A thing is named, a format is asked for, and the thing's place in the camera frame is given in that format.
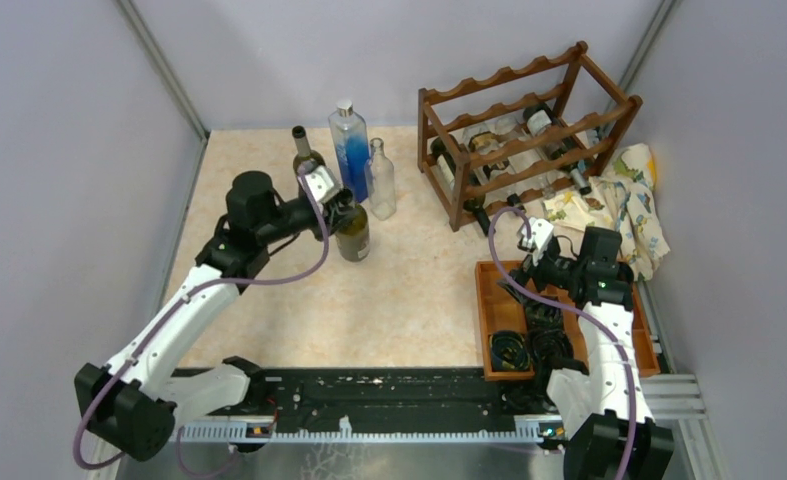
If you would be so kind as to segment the green wine bottle dark label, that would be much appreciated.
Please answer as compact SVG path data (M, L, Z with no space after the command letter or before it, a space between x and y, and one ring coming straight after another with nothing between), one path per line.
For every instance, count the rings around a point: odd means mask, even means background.
M357 263L370 252L369 218L362 205L355 205L356 215L335 235L338 251L347 261Z

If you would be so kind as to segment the green wine bottle grey capsule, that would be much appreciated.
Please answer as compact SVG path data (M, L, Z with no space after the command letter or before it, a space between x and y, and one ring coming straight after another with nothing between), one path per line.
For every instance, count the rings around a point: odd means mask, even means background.
M553 127L560 127L557 115L546 104L539 103L536 106L529 106L523 110L523 120L533 137L546 133ZM577 147L577 143L569 137L560 140L544 143L541 150L550 161L559 160L564 154L569 153ZM582 196L592 193L592 186L583 176L579 169L580 161L573 164L566 164L560 168L574 183L576 189Z

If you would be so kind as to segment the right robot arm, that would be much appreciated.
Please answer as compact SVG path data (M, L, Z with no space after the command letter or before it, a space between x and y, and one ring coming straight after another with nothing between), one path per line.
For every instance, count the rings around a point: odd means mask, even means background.
M554 286L566 292L583 335L587 366L551 360L532 385L545 412L559 412L566 431L567 479L661 479L675 441L647 405L633 345L634 273L620 260L622 237L588 227L578 255L561 253L554 227L529 219L518 231L525 252L502 286L535 300Z

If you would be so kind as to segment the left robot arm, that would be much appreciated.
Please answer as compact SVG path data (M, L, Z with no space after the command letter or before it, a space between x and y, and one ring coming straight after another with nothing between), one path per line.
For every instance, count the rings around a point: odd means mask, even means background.
M75 463L99 470L113 458L93 463L82 454L90 432L120 456L146 461L159 453L188 423L226 407L246 414L261 411L269 388L260 368L229 358L190 377L177 377L179 362L204 331L250 286L286 285L324 264L330 237L357 215L353 192L324 166L304 164L295 177L299 194L284 200L263 171L247 171L232 181L226 212L195 258L182 285L144 329L106 362L84 364L74 378L81 419L72 444ZM311 232L321 257L303 273L262 279L274 254L272 245Z

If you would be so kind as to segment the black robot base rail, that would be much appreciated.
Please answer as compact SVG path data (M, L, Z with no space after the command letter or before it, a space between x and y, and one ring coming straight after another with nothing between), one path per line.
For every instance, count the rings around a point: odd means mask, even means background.
M549 415L529 381L488 381L477 367L272 368L246 399L212 416L278 417L284 434L504 433L522 415Z

